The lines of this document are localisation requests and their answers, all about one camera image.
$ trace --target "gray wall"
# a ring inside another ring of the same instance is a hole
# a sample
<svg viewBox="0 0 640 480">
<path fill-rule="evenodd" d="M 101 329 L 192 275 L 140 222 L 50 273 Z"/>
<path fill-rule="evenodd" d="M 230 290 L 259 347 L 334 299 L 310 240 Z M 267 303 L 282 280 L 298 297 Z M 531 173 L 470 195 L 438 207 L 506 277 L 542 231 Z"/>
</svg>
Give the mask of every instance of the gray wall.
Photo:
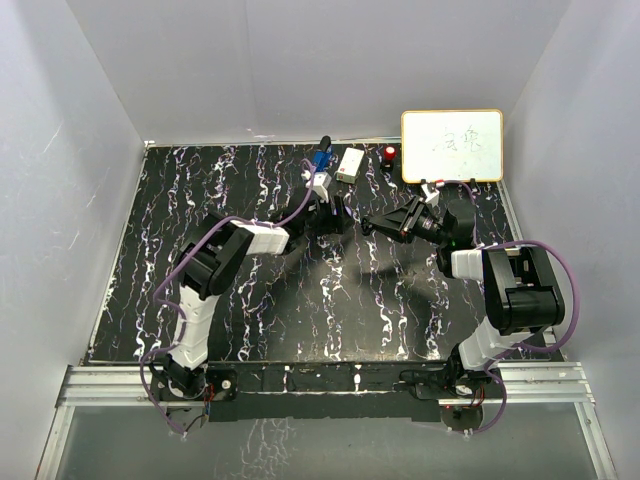
<svg viewBox="0 0 640 480">
<path fill-rule="evenodd" d="M 568 0 L 68 0 L 145 140 L 400 134 L 408 109 L 508 113 Z"/>
<path fill-rule="evenodd" d="M 94 325 L 142 142 L 64 0 L 2 2 L 0 476 L 33 478 Z"/>
<path fill-rule="evenodd" d="M 640 4 L 575 1 L 511 115 L 505 169 L 525 237 L 564 252 L 583 293 L 584 363 L 613 460 L 638 478 Z"/>
</svg>

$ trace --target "purple cable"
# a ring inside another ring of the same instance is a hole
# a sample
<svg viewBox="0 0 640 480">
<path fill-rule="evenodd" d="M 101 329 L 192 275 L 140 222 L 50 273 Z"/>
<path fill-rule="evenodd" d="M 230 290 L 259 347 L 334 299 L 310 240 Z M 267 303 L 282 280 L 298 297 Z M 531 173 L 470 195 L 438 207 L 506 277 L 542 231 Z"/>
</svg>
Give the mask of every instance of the purple cable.
<svg viewBox="0 0 640 480">
<path fill-rule="evenodd" d="M 313 191 L 313 180 L 314 180 L 314 178 L 313 178 L 314 175 L 313 174 L 315 173 L 315 167 L 306 158 L 302 160 L 302 163 L 305 166 L 307 166 L 307 168 L 309 169 L 309 172 L 311 174 L 311 178 L 309 180 L 309 187 L 307 188 L 307 193 L 306 193 L 306 195 L 304 197 L 304 200 L 302 201 L 302 203 L 298 206 L 298 208 L 291 215 L 289 215 L 284 220 L 281 220 L 280 222 L 273 223 L 273 224 L 272 223 L 267 223 L 267 222 L 258 222 L 258 221 L 245 220 L 243 218 L 235 217 L 235 216 L 223 218 L 218 223 L 216 223 L 211 228 L 211 230 L 209 230 L 207 232 L 207 234 L 204 237 L 202 237 L 202 239 L 196 244 L 196 246 L 193 247 L 191 249 L 191 251 L 187 255 L 185 255 L 185 257 L 178 264 L 178 266 L 176 268 L 174 268 L 173 271 L 169 275 L 167 275 L 167 278 L 164 279 L 164 281 L 160 284 L 160 286 L 153 293 L 154 302 L 159 303 L 161 305 L 166 305 L 167 307 L 171 308 L 172 310 L 175 310 L 176 312 L 178 312 L 178 314 L 183 319 L 187 318 L 187 316 L 184 313 L 184 311 L 182 310 L 182 308 L 180 308 L 180 305 L 178 305 L 176 303 L 173 303 L 173 302 L 171 302 L 169 300 L 159 298 L 160 292 L 162 292 L 178 276 L 178 274 L 184 269 L 184 267 L 186 267 L 186 265 L 193 259 L 193 257 L 195 257 L 195 255 L 200 251 L 200 249 L 209 241 L 209 239 L 217 231 L 219 231 L 223 226 L 225 226 L 227 223 L 236 220 L 236 221 L 239 221 L 239 222 L 252 224 L 252 225 L 278 228 L 278 227 L 282 227 L 283 225 L 286 225 L 291 220 L 293 220 L 304 209 L 305 205 L 309 201 L 309 198 L 311 197 L 311 192 Z M 147 393 L 147 396 L 149 397 L 149 400 L 151 400 L 151 403 L 153 403 L 153 405 L 156 407 L 156 409 L 158 409 L 158 411 L 164 417 L 164 419 L 167 421 L 169 426 L 171 428 L 173 428 L 176 432 L 178 432 L 179 434 L 181 434 L 183 436 L 187 434 L 186 430 L 169 418 L 169 416 L 165 413 L 165 411 L 160 406 L 160 403 L 158 403 L 158 401 L 154 398 L 153 394 L 151 393 L 151 389 L 149 388 L 149 385 L 147 384 L 147 380 L 144 377 L 144 367 L 145 367 L 145 364 L 147 363 L 147 360 L 149 360 L 149 359 L 152 360 L 153 357 L 155 357 L 157 354 L 159 354 L 159 353 L 166 354 L 166 353 L 169 353 L 174 348 L 176 348 L 178 346 L 178 344 L 180 343 L 180 341 L 182 340 L 182 337 L 184 336 L 184 332 L 186 330 L 186 326 L 187 326 L 186 323 L 182 324 L 182 328 L 180 329 L 180 333 L 178 334 L 178 338 L 176 339 L 175 343 L 173 343 L 172 345 L 169 345 L 168 347 L 151 349 L 145 355 L 143 355 L 142 358 L 140 359 L 140 379 L 142 380 L 142 386 L 144 387 L 144 390 Z"/>
<path fill-rule="evenodd" d="M 471 187 L 469 185 L 467 185 L 464 182 L 461 182 L 460 180 L 446 180 L 444 182 L 445 185 L 461 185 L 463 186 L 466 190 L 467 190 L 467 194 L 469 194 L 469 200 L 471 200 L 471 204 L 474 207 L 475 210 L 475 206 L 476 206 L 476 199 L 473 196 L 473 190 L 471 190 Z M 473 215 L 473 219 L 474 219 L 474 225 L 473 225 L 473 243 L 475 243 L 475 245 L 478 245 L 478 228 L 475 225 L 475 219 L 476 219 L 476 215 L 474 213 Z"/>
<path fill-rule="evenodd" d="M 578 281 L 576 280 L 575 273 L 573 272 L 573 269 L 571 268 L 571 266 L 569 266 L 567 261 L 562 257 L 562 255 L 560 255 L 560 253 L 558 253 L 558 251 L 555 248 L 547 245 L 546 243 L 538 242 L 536 240 L 516 240 L 513 242 L 503 243 L 501 245 L 492 245 L 487 248 L 511 248 L 511 247 L 517 247 L 522 245 L 535 245 L 537 247 L 545 249 L 547 252 L 553 255 L 555 259 L 558 260 L 560 265 L 562 265 L 562 268 L 564 268 L 564 271 L 567 273 L 567 276 L 569 277 L 569 283 L 571 284 L 571 295 L 573 297 L 573 310 L 571 312 L 571 321 L 569 322 L 569 328 L 567 328 L 567 331 L 562 336 L 562 338 L 558 342 L 556 342 L 555 344 L 549 347 L 535 347 L 533 345 L 528 345 L 526 343 L 520 342 L 520 343 L 516 343 L 510 349 L 505 350 L 504 352 L 498 354 L 495 358 L 492 358 L 487 363 L 485 363 L 484 372 L 489 377 L 493 378 L 494 382 L 500 385 L 500 390 L 502 391 L 502 403 L 500 404 L 500 410 L 498 410 L 498 413 L 496 414 L 496 416 L 493 417 L 493 419 L 486 425 L 483 425 L 477 430 L 474 430 L 474 433 L 486 432 L 491 427 L 493 427 L 496 423 L 498 423 L 498 420 L 500 420 L 500 417 L 502 417 L 502 414 L 507 408 L 507 388 L 505 387 L 504 382 L 498 375 L 495 375 L 489 371 L 491 367 L 497 364 L 500 360 L 507 357 L 511 353 L 511 351 L 516 348 L 523 348 L 525 350 L 529 350 L 531 352 L 536 352 L 536 353 L 555 352 L 556 350 L 558 350 L 560 347 L 562 347 L 569 341 L 569 339 L 573 335 L 573 332 L 575 332 L 576 327 L 578 326 L 578 317 L 580 316 L 580 288 L 578 287 Z"/>
</svg>

